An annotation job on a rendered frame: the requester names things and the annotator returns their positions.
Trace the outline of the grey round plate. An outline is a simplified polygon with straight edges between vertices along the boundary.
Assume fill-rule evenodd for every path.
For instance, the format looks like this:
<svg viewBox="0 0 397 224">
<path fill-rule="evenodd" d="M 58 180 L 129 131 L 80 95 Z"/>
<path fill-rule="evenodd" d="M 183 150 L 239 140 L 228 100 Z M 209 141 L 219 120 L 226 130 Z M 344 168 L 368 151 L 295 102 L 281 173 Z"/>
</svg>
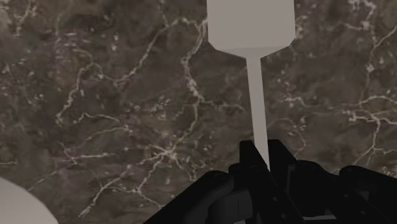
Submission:
<svg viewBox="0 0 397 224">
<path fill-rule="evenodd" d="M 26 189 L 0 177 L 0 224 L 59 224 Z"/>
</svg>

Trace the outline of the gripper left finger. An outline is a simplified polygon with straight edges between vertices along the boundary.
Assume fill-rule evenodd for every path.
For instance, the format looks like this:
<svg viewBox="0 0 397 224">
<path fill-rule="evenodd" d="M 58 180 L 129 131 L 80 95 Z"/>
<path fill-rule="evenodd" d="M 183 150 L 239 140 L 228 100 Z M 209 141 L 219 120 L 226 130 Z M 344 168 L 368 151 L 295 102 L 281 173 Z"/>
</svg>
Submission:
<svg viewBox="0 0 397 224">
<path fill-rule="evenodd" d="M 209 171 L 144 224 L 303 224 L 252 141 L 239 144 L 239 163 Z"/>
</svg>

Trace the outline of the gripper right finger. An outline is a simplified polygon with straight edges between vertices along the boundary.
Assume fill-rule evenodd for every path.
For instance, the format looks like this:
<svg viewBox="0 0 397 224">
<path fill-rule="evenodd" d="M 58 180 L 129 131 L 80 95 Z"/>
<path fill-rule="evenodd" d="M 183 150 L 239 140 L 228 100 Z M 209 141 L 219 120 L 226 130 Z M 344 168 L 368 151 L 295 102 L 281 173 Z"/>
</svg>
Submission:
<svg viewBox="0 0 397 224">
<path fill-rule="evenodd" d="M 268 141 L 271 173 L 306 224 L 397 224 L 397 178 L 357 165 L 338 174 Z"/>
</svg>

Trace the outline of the grey spatula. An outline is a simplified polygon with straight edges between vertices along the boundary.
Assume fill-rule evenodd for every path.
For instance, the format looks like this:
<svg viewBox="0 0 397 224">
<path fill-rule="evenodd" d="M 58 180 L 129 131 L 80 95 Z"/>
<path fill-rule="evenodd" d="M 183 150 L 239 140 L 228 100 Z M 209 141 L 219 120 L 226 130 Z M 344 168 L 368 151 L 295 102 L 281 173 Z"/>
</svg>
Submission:
<svg viewBox="0 0 397 224">
<path fill-rule="evenodd" d="M 246 60 L 254 144 L 269 165 L 261 58 L 295 39 L 294 0 L 206 0 L 208 40 Z"/>
</svg>

